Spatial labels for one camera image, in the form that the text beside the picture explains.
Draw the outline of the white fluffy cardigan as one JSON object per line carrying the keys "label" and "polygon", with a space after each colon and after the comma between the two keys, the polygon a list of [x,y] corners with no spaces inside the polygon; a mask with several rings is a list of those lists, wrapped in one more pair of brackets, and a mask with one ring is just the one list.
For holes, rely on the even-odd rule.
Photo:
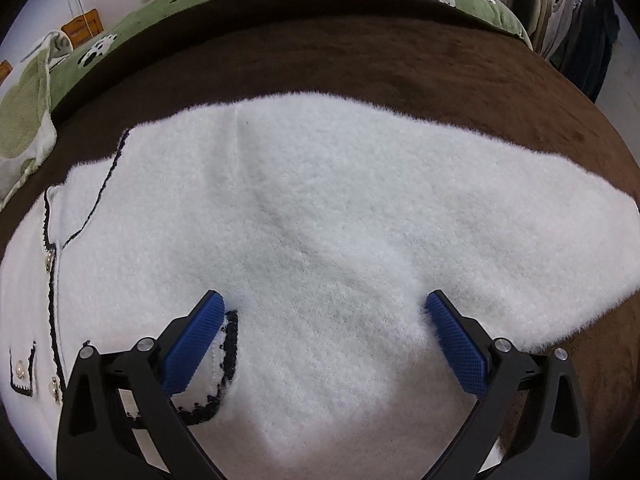
{"label": "white fluffy cardigan", "polygon": [[416,479],[472,406],[435,289],[523,350],[639,287],[639,211],[558,156],[301,93],[183,110],[42,192],[1,265],[1,397],[44,471],[81,345],[208,290],[228,326],[175,398],[233,479]]}

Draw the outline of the hanging clothes rack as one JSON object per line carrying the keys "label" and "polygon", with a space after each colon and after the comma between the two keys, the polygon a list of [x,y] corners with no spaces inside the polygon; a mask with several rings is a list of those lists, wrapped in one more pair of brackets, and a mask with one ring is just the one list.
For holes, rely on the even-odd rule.
{"label": "hanging clothes rack", "polygon": [[502,2],[520,20],[534,50],[594,102],[620,34],[614,0]]}

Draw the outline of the green and white pillow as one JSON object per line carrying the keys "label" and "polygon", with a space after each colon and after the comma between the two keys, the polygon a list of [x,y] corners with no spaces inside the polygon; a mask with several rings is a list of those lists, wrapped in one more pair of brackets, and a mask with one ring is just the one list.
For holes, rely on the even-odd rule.
{"label": "green and white pillow", "polygon": [[1,205],[51,154],[58,134],[51,119],[51,65],[73,51],[64,32],[35,43],[1,91]]}

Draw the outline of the brown plush blanket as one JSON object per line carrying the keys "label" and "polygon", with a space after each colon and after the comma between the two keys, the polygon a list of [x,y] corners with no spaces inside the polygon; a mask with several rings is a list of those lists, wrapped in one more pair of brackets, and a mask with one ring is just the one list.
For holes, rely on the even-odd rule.
{"label": "brown plush blanket", "polygon": [[[132,128],[194,107],[301,93],[561,156],[629,195],[639,211],[639,169],[620,136],[521,40],[430,0],[221,0],[127,40],[55,107],[58,142],[1,216],[1,264],[37,197],[61,184],[73,167],[113,155]],[[591,476],[639,416],[639,287],[553,344],[514,346],[568,353],[586,408]],[[146,460],[163,466],[134,397],[128,391],[120,397]],[[484,468],[506,454],[525,399],[524,392],[516,395]],[[1,398],[3,478],[59,479],[57,440],[58,433],[54,469],[44,471],[13,429]]]}

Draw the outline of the orange cardboard box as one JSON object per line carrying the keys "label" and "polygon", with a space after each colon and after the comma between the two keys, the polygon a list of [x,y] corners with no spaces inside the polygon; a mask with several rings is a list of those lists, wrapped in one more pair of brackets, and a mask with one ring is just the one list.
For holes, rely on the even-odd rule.
{"label": "orange cardboard box", "polygon": [[68,37],[73,48],[77,49],[92,38],[99,36],[104,28],[98,10],[91,9],[73,18],[63,25],[61,30]]}

